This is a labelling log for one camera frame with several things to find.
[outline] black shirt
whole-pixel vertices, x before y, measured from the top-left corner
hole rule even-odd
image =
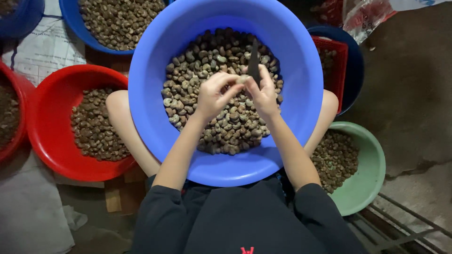
[[[294,212],[280,182],[194,187],[184,195],[154,186],[141,203],[131,253],[367,253],[317,184],[300,188]]]

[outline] plastic bowl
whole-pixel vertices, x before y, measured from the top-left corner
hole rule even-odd
[[[71,131],[72,107],[80,104],[83,90],[105,87],[127,89],[127,78],[96,65],[75,65],[50,74],[36,88],[28,111],[28,133],[37,155],[55,172],[70,179],[104,181],[129,170],[135,160],[117,162],[85,157],[75,146]]]
[[[198,34],[232,27],[255,34],[280,60],[284,79],[282,117],[301,144],[319,116],[323,75],[319,55],[300,20],[276,0],[177,0],[146,29],[133,55],[129,103],[133,121],[148,149],[163,161],[179,136],[168,121],[160,90],[165,67]],[[235,156],[196,151],[188,179],[228,187],[259,181],[283,166],[273,138]]]
[[[21,0],[11,15],[0,19],[0,38],[19,39],[35,29],[44,14],[44,0]]]
[[[82,39],[85,44],[91,48],[114,55],[131,55],[134,49],[127,51],[112,50],[100,44],[94,36],[86,29],[82,15],[79,12],[79,4],[77,0],[59,0],[61,14],[66,24],[74,31],[74,33]]]
[[[356,41],[341,28],[329,25],[316,25],[308,28],[311,35],[323,36],[348,45],[347,69],[345,71],[344,94],[342,96],[342,109],[338,115],[343,114],[352,107],[358,98],[364,81],[364,60]]]
[[[330,195],[340,214],[347,216],[364,209],[380,192],[386,173],[385,154],[372,133],[360,125],[334,122],[330,129],[349,134],[359,148],[357,172]]]
[[[20,147],[20,145],[27,140],[28,118],[26,112],[27,110],[29,110],[30,96],[33,94],[35,87],[30,81],[28,81],[28,79],[17,73],[14,73],[3,62],[0,62],[0,72],[2,73],[0,75],[4,75],[10,81],[11,86],[14,88],[19,99],[20,109],[20,122],[16,134],[11,142],[4,149],[0,150],[0,162],[2,162],[4,160],[8,160]]]

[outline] person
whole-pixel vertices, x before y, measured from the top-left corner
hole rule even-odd
[[[319,120],[303,148],[279,114],[265,66],[259,65],[259,72],[260,88],[251,77],[236,84],[239,76],[222,72],[202,83],[198,107],[161,165],[134,128],[127,92],[107,98],[110,122],[150,176],[151,188],[138,212],[130,253],[367,253],[321,187],[310,160],[336,115],[337,98],[324,91]],[[221,94],[226,84],[230,87]],[[276,177],[240,187],[195,185],[181,193],[204,127],[242,89],[251,95],[279,150],[295,191],[293,212]]]

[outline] green plastic basin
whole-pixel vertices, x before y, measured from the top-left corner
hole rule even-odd
[[[364,127],[351,122],[334,122],[330,129],[349,134],[359,148],[358,170],[331,198],[342,216],[365,208],[380,192],[386,173],[385,154],[377,139]]]

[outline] red plastic crate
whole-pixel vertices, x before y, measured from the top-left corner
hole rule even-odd
[[[329,78],[324,80],[323,88],[336,95],[339,101],[338,113],[342,109],[342,96],[344,94],[345,70],[347,68],[348,45],[343,42],[333,41],[326,37],[312,36],[312,40],[321,51],[335,50],[334,65],[331,68]]]

